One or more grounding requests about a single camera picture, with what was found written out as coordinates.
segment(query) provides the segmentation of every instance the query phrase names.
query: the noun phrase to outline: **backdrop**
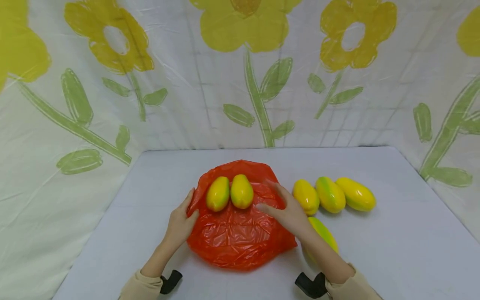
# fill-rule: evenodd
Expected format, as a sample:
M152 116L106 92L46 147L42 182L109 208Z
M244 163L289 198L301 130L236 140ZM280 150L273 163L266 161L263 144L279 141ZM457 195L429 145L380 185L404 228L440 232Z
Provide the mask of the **backdrop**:
M0 299L145 150L392 145L480 240L478 0L2 0L0 42Z

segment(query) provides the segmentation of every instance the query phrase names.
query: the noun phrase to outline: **flower center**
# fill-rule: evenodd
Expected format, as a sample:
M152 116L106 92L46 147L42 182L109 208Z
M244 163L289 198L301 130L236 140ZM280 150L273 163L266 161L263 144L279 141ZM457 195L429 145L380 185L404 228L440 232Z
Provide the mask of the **flower center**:
M230 0L233 9L243 14L245 17L254 14L260 6L262 0Z
M352 51L359 46L365 35L365 24L354 22L343 33L342 48L345 51Z
M123 32L117 27L105 26L103 28L103 34L110 47L118 54L125 55L130 50L130 43Z

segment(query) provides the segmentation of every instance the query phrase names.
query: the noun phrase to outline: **green stem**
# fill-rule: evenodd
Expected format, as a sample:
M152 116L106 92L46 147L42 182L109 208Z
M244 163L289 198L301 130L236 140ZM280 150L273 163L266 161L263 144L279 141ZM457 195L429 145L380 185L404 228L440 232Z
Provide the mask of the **green stem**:
M332 86L330 87L330 90L328 91L327 97L325 97L325 100L323 101L322 105L320 105L320 108L317 111L317 114L315 115L315 119L318 120L318 118L322 115L324 112L325 108L327 108L328 103L330 103L330 100L333 97L333 94L336 91L336 88L338 87L338 84L340 83L340 79L342 79L343 75L343 70L340 70L336 76L335 80L333 81Z
M87 128L75 123L69 117L63 113L56 110L52 105L47 101L37 96L26 84L21 81L18 81L20 85L20 91L27 98L30 103L33 104L42 114L49 118L52 122L59 125L60 127L70 131L74 135L84 139L90 144L97 146L103 151L107 152L114 158L118 159L125 165L129 165L132 162L132 158L127 155L125 152L119 150L117 147L113 146L102 137L98 136L94 132L88 130Z
M142 96L142 90L140 89L140 85L138 84L137 77L135 76L133 71L129 73L129 76L132 79L133 89L135 90L135 95L137 96L138 109L140 111L140 121L145 122L146 121L145 103L144 103L144 98Z
M468 111L473 106L475 99L480 94L480 74L472 79L458 94L438 132L432 147L428 151L420 167L420 176L426 181L430 172L436 168L454 142L462 122L468 116Z
M275 147L275 140L272 138L272 126L268 119L267 110L262 100L260 92L258 90L257 81L253 72L252 62L250 60L250 52L248 49L245 52L245 83L247 84L248 93L250 94L250 100L252 101L253 109L257 115L258 123L260 124L260 130L264 137L264 144L267 148Z

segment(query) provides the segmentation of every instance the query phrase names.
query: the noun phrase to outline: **green leaf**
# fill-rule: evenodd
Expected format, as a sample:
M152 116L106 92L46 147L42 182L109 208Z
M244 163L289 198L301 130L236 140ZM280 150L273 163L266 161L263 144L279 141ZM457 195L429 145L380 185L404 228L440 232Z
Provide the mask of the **green leaf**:
M278 125L277 128L272 131L272 139L279 140L289 134L294 128L295 122L292 120L287 120Z
M260 85L260 97L264 102L275 98L287 83L292 72L293 59L277 60L267 71Z
M73 120L80 126L88 127L93 119L93 110L80 79L72 69L66 69L60 80L63 96Z
M463 188L472 184L473 176L458 168L436 167L429 175L440 182L453 187Z
M117 149L122 152L125 152L128 142L130 141L130 130L125 125L120 125L119 133L117 134L117 139L115 140L115 145Z
M115 94L118 94L122 97L130 96L130 89L119 84L118 82L108 79L106 77L102 77L102 81L103 85L109 88Z
M158 91L145 95L144 103L147 105L159 106L163 103L163 100L165 100L167 95L168 92L166 88L159 89Z
M96 149L73 151L62 157L57 168L65 175L73 175L98 168L103 164L100 152Z
M308 76L308 85L310 86L312 91L317 94L320 94L325 90L325 84L322 79L313 73Z
M413 109L413 119L415 120L420 142L429 142L432 139L432 117L428 105L419 103Z
M352 88L351 90L340 92L332 97L332 99L330 100L330 104L338 105L338 104L347 103L348 101L355 98L362 91L363 91L363 86L359 86L356 88Z
M460 124L462 134L480 134L480 110L473 112Z
M251 127L255 122L255 117L251 113L233 104L224 104L223 112L230 120L241 126Z

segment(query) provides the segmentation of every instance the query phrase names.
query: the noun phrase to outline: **black clip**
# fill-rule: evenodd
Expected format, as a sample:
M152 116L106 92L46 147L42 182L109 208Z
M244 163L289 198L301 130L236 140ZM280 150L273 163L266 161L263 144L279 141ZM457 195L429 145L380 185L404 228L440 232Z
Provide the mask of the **black clip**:
M302 272L297 277L297 280L295 280L295 285L312 299L320 298L328 292L325 287L325 275L323 273L319 273L315 279L311 281L310 278Z
M161 276L160 278L163 281L163 285L162 285L162 288L160 289L160 294L167 295L171 293L173 289L177 286L177 284L179 283L182 277L183 275L177 270L172 271L172 274L170 275L169 279L166 279L165 277Z

